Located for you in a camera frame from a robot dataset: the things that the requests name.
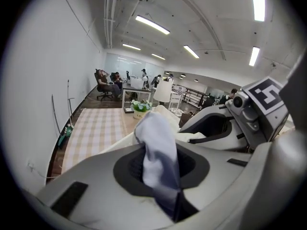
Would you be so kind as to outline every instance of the wooden floor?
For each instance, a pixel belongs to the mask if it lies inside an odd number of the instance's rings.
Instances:
[[[94,88],[89,95],[85,98],[84,102],[80,105],[80,107],[77,108],[75,111],[73,117],[72,117],[72,123],[75,124],[84,108],[121,108],[121,101],[116,100],[110,100],[108,98],[104,98],[102,101],[101,97],[99,97],[99,100],[97,101],[97,96],[100,95],[96,88]],[[157,106],[158,102],[154,101],[153,106]],[[189,111],[196,111],[198,110],[196,107],[182,102],[179,105],[179,108],[185,112]],[[68,144],[69,138],[65,138],[63,144],[61,145],[61,148],[56,146],[54,148],[54,152],[52,154],[50,163],[49,163],[49,169],[48,169],[48,175],[47,177],[57,177],[61,175],[62,170],[62,164],[64,159],[65,150]],[[46,182],[48,183],[51,181],[52,178],[48,178]]]

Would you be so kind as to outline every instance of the ceiling light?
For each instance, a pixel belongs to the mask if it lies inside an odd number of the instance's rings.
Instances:
[[[195,58],[199,58],[199,56],[196,55],[195,52],[194,52],[192,49],[190,49],[190,47],[189,47],[188,45],[184,45],[183,47],[184,47],[187,51],[189,51]]]
[[[156,23],[154,23],[154,22],[152,22],[150,20],[145,19],[144,17],[141,17],[141,16],[138,15],[135,19],[137,21],[145,23],[146,25],[152,26],[153,28],[159,30],[160,32],[162,32],[162,33],[164,33],[166,35],[170,33],[169,30],[163,28],[162,26],[160,26],[160,25],[158,25],[158,24],[156,24]]]
[[[255,21],[264,21],[265,0],[253,0]]]
[[[160,59],[164,59],[163,57],[158,56],[158,55],[155,55],[155,54],[152,54],[152,56],[156,56],[156,57],[158,57],[158,58],[160,58]]]
[[[141,50],[140,48],[137,48],[137,47],[134,47],[134,46],[131,46],[131,45],[128,45],[128,44],[123,44],[123,46],[129,47],[129,48],[134,48],[134,49],[137,49],[137,50]]]
[[[260,51],[260,48],[253,47],[253,52],[251,53],[250,62],[249,62],[250,66],[253,67],[255,65],[259,51]]]

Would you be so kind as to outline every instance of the plaid mat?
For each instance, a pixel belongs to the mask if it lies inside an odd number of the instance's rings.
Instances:
[[[62,173],[128,135],[122,108],[83,109],[68,141]]]

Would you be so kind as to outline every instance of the person sitting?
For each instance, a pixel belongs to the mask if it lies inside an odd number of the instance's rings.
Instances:
[[[104,91],[110,91],[112,94],[114,94],[115,97],[120,98],[120,90],[119,87],[115,84],[109,84],[107,82],[107,76],[109,76],[108,73],[106,73],[104,70],[97,70],[97,78],[98,78],[98,83],[101,86],[101,88]]]
[[[120,77],[120,74],[118,73],[118,71],[115,72],[115,75],[113,77],[113,82],[114,82],[114,84],[116,84],[119,87],[120,90],[123,87],[123,83],[121,81],[122,81],[122,79]]]
[[[230,100],[230,99],[233,99],[234,96],[235,96],[235,93],[237,93],[237,92],[238,92],[237,89],[232,89],[232,90],[231,90],[231,93],[230,93],[229,95],[225,95],[225,96],[222,97],[222,99],[221,99],[220,102],[219,102],[219,105],[225,104],[226,101],[228,101],[228,100]]]

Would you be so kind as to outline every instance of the lamp shade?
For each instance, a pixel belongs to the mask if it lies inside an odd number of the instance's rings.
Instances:
[[[171,98],[172,81],[160,81],[157,90],[154,93],[154,99],[160,102],[167,103]]]

